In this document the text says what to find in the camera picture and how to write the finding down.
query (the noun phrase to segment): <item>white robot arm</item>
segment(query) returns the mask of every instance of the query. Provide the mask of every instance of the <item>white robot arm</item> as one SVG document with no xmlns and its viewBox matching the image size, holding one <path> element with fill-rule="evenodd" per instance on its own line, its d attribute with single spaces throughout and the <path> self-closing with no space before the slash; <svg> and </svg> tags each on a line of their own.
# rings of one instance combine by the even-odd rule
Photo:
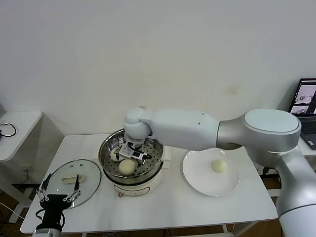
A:
<svg viewBox="0 0 316 237">
<path fill-rule="evenodd" d="M 125 144 L 119 154 L 125 157 L 131 157 L 147 137 L 193 151 L 245 146 L 251 159 L 275 168 L 280 175 L 276 208 L 285 235 L 316 236 L 316 174 L 298 149 L 301 124 L 295 116 L 257 109 L 219 122 L 200 111 L 153 112 L 140 107 L 127 113 L 123 126 Z"/>
</svg>

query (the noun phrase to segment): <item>laptop keyboard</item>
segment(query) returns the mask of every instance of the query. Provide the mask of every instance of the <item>laptop keyboard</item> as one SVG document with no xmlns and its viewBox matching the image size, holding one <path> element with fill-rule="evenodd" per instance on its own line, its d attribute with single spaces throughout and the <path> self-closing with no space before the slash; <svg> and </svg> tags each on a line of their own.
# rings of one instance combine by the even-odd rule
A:
<svg viewBox="0 0 316 237">
<path fill-rule="evenodd" d="M 303 134 L 316 134 L 316 121 L 302 122 Z"/>
</svg>

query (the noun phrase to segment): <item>white table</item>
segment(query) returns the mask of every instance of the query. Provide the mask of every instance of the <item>white table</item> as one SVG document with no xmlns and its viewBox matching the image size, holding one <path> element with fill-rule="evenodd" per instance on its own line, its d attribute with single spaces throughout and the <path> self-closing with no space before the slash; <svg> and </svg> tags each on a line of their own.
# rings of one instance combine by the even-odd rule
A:
<svg viewBox="0 0 316 237">
<path fill-rule="evenodd" d="M 98 163 L 98 151 L 108 135 L 66 136 L 48 172 L 75 159 Z M 235 236 L 257 221 L 277 218 L 276 208 L 244 148 L 234 151 L 240 169 L 240 184 L 230 195 L 209 197 L 194 190 L 182 174 L 186 150 L 172 148 L 169 169 L 152 193 L 140 197 L 118 197 L 112 183 L 102 172 L 101 184 L 90 200 L 75 209 L 65 210 L 64 233 L 108 232 L 191 226 L 247 223 L 235 228 Z M 40 220 L 41 209 L 36 196 L 21 226 L 32 233 Z M 225 233 L 222 236 L 233 236 Z"/>
<path fill-rule="evenodd" d="M 2 137 L 0 139 L 0 162 L 6 162 L 13 158 L 40 118 L 40 111 L 7 112 L 0 117 L 0 124 L 11 123 L 17 130 L 13 137 Z M 0 130 L 2 130 L 4 134 L 11 134 L 13 131 L 10 126 L 1 126 Z M 18 165 L 11 164 L 11 166 L 13 170 L 19 170 Z M 3 176 L 0 178 L 0 189 L 19 202 L 14 209 L 18 214 L 21 214 L 25 207 L 30 207 L 32 201 L 29 199 L 29 194 L 31 190 L 26 190 L 24 193 L 21 193 Z M 18 216 L 13 213 L 9 222 L 14 223 L 17 222 L 17 220 Z"/>
</svg>

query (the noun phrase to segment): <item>glass lid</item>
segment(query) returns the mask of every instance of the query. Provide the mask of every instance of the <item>glass lid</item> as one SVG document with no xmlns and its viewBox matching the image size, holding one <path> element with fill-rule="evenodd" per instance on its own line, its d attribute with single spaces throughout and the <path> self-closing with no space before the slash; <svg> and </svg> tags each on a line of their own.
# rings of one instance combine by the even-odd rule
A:
<svg viewBox="0 0 316 237">
<path fill-rule="evenodd" d="M 74 160 L 56 169 L 49 179 L 46 193 L 72 194 L 77 175 L 79 175 L 81 195 L 69 209 L 79 206 L 92 197 L 101 182 L 101 171 L 98 165 L 90 160 Z"/>
</svg>

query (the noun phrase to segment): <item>wooden floor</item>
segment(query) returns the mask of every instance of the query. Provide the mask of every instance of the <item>wooden floor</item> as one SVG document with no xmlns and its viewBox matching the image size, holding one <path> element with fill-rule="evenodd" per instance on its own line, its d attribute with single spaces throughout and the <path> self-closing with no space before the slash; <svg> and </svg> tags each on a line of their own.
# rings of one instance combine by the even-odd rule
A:
<svg viewBox="0 0 316 237">
<path fill-rule="evenodd" d="M 264 184 L 267 189 L 277 189 L 280 188 L 279 181 L 274 179 L 265 179 Z M 0 202 L 14 208 L 17 205 L 17 201 L 12 199 L 5 193 L 0 195 Z M 25 216 L 27 210 L 25 209 L 22 216 Z M 0 205 L 0 237 L 8 235 L 9 237 L 21 237 L 30 236 L 24 235 L 20 232 L 20 226 L 22 224 L 22 219 L 18 223 L 9 224 L 8 220 L 11 213 L 4 206 Z M 233 225 L 228 225 L 228 230 L 232 231 Z M 204 226 L 204 227 L 192 227 L 192 228 L 178 228 L 169 230 L 146 230 L 146 231 L 132 231 L 132 232 L 118 232 L 122 237 L 169 237 L 169 236 L 189 236 L 189 235 L 201 235 L 201 234 L 213 234 L 221 233 L 223 231 L 221 226 Z M 66 235 L 68 237 L 80 237 L 81 234 L 71 234 Z M 88 237 L 102 237 L 102 233 L 91 233 L 87 235 Z M 263 221 L 256 224 L 254 227 L 246 231 L 241 237 L 283 237 L 281 226 L 278 220 L 273 221 Z M 119 235 L 108 236 L 108 237 L 120 237 Z"/>
</svg>

